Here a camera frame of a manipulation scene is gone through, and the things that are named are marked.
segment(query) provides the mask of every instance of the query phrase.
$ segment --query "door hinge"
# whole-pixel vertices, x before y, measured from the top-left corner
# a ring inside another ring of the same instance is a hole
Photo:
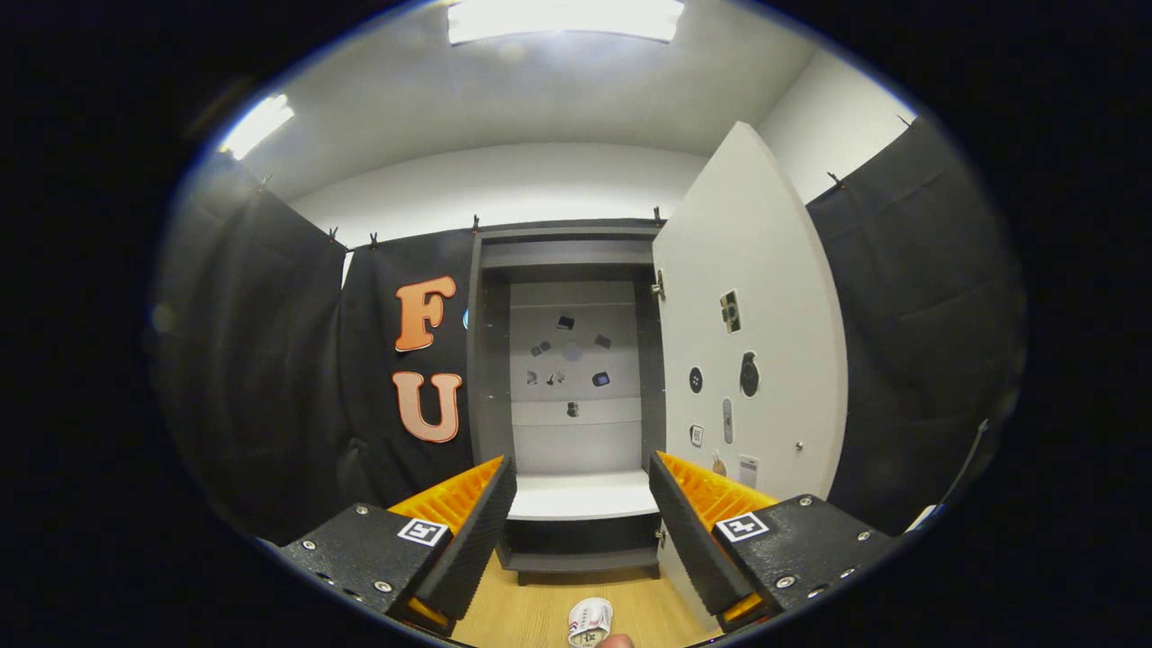
[[[652,284],[652,295],[659,295],[660,301],[667,299],[667,295],[664,292],[664,270],[655,271],[655,284]]]

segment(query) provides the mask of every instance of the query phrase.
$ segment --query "white ceiling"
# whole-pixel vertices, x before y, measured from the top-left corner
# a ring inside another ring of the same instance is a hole
[[[600,142],[711,156],[759,125],[816,45],[728,0],[687,0],[670,44],[538,33],[448,45],[446,5],[377,21],[281,88],[296,116],[244,164],[294,201],[465,149]]]

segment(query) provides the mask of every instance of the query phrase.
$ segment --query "gray cabinet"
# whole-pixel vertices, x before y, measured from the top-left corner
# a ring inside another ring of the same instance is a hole
[[[477,462],[517,466],[498,555],[530,573],[657,567],[665,447],[654,224],[480,232],[469,295]]]

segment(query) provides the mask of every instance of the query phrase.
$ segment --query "ceiling light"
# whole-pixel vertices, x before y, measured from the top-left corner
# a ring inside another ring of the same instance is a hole
[[[677,0],[461,0],[448,7],[448,42],[600,31],[669,43],[683,10]]]
[[[260,101],[228,131],[220,152],[232,151],[232,157],[243,159],[272,131],[296,114],[288,107],[288,97],[276,95]]]

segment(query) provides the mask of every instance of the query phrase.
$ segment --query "wooden floor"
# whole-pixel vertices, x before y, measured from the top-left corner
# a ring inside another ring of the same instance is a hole
[[[692,618],[667,579],[653,579],[643,570],[537,575],[518,586],[516,573],[503,571],[493,553],[472,605],[452,638],[480,648],[563,648],[568,646],[568,612],[590,596],[612,603],[612,633],[628,634],[636,648],[674,648],[721,634]]]

